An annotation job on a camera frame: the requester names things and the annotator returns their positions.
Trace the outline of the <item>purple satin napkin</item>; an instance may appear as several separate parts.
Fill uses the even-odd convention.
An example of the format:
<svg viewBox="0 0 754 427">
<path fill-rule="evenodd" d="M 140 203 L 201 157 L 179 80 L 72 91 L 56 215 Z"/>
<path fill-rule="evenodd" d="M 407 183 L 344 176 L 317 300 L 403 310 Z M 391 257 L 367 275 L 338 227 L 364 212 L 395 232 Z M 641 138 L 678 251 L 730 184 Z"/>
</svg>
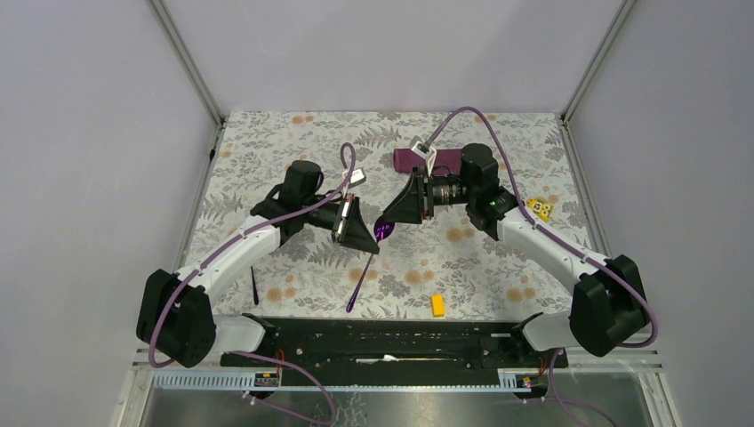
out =
<svg viewBox="0 0 754 427">
<path fill-rule="evenodd" d="M 397 173 L 410 173 L 415 167 L 423 169 L 425 166 L 425 159 L 410 149 L 395 149 L 392 160 Z M 461 170 L 461 149 L 439 150 L 434 168 L 447 169 L 449 173 L 458 174 Z"/>
</svg>

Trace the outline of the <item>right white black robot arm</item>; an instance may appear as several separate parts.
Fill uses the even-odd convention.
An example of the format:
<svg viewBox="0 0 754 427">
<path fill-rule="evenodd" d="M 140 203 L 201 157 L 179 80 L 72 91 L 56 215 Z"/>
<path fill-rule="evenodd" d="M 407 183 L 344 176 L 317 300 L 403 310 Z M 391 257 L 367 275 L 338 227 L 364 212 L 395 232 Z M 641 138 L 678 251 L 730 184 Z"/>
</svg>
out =
<svg viewBox="0 0 754 427">
<path fill-rule="evenodd" d="M 436 176 L 413 168 L 408 182 L 388 204 L 388 222 L 421 224 L 442 205 L 464 205 L 471 224 L 495 241 L 536 262 L 572 296 L 569 309 L 535 314 L 515 326 L 509 352 L 530 367 L 545 351 L 580 346 L 604 357 L 650 322 L 637 265 L 627 256 L 610 259 L 558 234 L 522 206 L 498 176 L 492 150 L 464 146 L 458 173 Z"/>
</svg>

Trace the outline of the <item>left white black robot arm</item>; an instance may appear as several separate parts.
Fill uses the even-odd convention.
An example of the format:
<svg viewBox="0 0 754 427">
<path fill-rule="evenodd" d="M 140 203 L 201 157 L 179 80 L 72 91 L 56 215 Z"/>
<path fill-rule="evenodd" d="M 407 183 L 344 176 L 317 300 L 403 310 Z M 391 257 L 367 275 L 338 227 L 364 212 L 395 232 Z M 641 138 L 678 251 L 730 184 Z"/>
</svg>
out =
<svg viewBox="0 0 754 427">
<path fill-rule="evenodd" d="M 274 339 L 249 315 L 219 315 L 213 305 L 254 264 L 275 252 L 305 226 L 327 230 L 335 244 L 370 254 L 379 252 L 365 225 L 360 199 L 349 192 L 351 171 L 341 186 L 319 191 L 318 164 L 295 161 L 282 183 L 257 203 L 241 226 L 198 261 L 175 272 L 158 269 L 146 281 L 135 327 L 148 345 L 148 357 L 163 353 L 170 362 L 194 367 L 207 356 L 237 350 L 256 366 L 276 353 Z"/>
</svg>

